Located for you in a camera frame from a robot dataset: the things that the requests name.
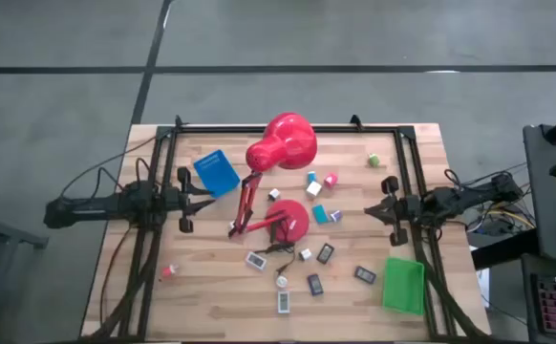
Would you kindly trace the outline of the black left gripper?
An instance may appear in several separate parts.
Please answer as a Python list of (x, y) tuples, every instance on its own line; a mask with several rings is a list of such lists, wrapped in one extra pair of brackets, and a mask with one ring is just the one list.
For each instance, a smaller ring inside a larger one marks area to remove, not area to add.
[(215, 203), (215, 200), (210, 199), (190, 203), (190, 195), (211, 195), (212, 192), (193, 186), (191, 182), (191, 173), (187, 167), (179, 167), (177, 169), (177, 180), (180, 183), (180, 188), (173, 186), (171, 183), (167, 183), (167, 185), (162, 188), (161, 194), (165, 203), (164, 208), (166, 211), (179, 210), (182, 213), (179, 219), (180, 231), (183, 233), (192, 233), (193, 221), (189, 219), (189, 216), (195, 215), (206, 206)]

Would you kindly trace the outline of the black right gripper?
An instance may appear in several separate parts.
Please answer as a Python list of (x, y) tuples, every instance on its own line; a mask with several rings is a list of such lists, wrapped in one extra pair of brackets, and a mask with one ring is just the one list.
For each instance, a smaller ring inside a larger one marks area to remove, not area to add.
[(415, 221), (420, 215), (420, 201), (410, 195), (398, 198), (399, 189), (396, 176), (389, 176), (381, 182), (382, 192), (386, 195), (379, 204), (364, 208), (364, 213), (380, 220), (384, 225), (392, 225), (390, 243), (393, 247), (408, 243), (407, 231), (400, 226), (401, 221)]

